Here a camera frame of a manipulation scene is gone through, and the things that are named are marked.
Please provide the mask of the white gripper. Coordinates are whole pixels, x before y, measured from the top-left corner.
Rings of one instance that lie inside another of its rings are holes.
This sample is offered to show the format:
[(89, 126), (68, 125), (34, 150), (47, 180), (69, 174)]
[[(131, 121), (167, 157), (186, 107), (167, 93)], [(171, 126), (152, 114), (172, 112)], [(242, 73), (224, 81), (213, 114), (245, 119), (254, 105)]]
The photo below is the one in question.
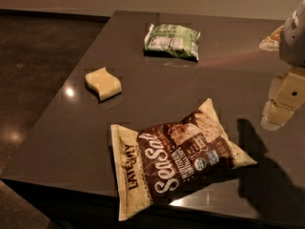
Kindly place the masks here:
[(270, 86), (268, 101), (263, 109), (261, 126), (268, 131), (283, 127), (305, 103), (305, 0), (286, 20), (264, 38), (259, 48), (278, 52), (292, 67), (287, 73), (277, 73)]

